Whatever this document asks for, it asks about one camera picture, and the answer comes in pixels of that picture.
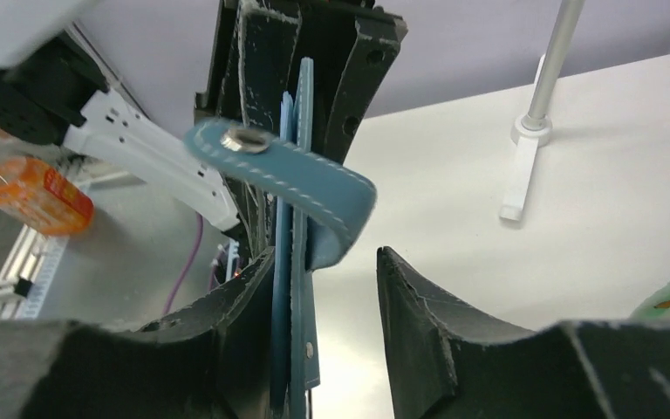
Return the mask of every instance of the orange liquid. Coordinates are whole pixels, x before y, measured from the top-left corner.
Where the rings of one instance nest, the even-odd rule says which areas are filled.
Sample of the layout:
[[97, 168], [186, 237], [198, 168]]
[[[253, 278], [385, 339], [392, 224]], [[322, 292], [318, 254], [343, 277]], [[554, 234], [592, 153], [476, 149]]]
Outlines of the orange liquid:
[[80, 233], [93, 203], [49, 164], [30, 157], [0, 163], [0, 210], [46, 236]]

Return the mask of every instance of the leather strap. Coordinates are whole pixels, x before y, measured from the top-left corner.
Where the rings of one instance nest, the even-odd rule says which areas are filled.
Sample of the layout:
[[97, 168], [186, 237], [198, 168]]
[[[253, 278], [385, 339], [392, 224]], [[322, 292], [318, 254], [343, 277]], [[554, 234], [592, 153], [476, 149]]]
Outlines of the leather strap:
[[258, 154], [222, 146], [232, 120], [203, 120], [184, 137], [191, 154], [209, 166], [280, 196], [315, 221], [310, 227], [307, 271], [337, 264], [360, 235], [376, 203], [376, 188], [365, 177], [282, 141], [273, 134]]

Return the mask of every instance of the white tabletop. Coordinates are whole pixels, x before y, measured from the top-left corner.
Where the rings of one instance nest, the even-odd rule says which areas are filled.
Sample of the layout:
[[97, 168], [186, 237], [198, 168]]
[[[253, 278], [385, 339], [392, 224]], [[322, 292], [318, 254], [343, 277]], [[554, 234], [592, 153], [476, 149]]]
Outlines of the white tabletop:
[[670, 56], [561, 79], [524, 226], [498, 217], [529, 86], [364, 121], [346, 166], [378, 187], [351, 253], [315, 276], [317, 417], [393, 417], [376, 293], [388, 245], [520, 326], [624, 318], [670, 280]]

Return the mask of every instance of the bottle label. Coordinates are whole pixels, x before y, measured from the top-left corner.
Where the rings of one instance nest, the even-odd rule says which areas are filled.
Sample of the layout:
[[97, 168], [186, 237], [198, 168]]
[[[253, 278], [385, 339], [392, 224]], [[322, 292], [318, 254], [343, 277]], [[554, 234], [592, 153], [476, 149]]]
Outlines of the bottle label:
[[53, 194], [70, 209], [83, 218], [90, 218], [93, 211], [91, 198], [86, 196], [72, 183], [68, 182], [57, 170], [50, 168], [44, 174], [44, 189]]

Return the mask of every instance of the metal pole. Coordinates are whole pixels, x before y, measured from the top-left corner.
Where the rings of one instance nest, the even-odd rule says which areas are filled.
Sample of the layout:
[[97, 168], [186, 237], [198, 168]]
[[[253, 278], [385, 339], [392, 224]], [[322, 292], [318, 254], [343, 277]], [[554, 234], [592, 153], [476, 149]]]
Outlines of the metal pole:
[[554, 86], [556, 86], [561, 67], [564, 65], [566, 52], [569, 51], [571, 37], [574, 35], [574, 29], [577, 27], [579, 15], [581, 15], [584, 5], [585, 0], [563, 0], [561, 3], [556, 24], [548, 43], [548, 50], [545, 53], [541, 74], [536, 83], [536, 91], [533, 93], [533, 100], [530, 102], [530, 110], [523, 118], [523, 125], [528, 129], [539, 130], [543, 128], [543, 119], [548, 113], [550, 97], [553, 94]]

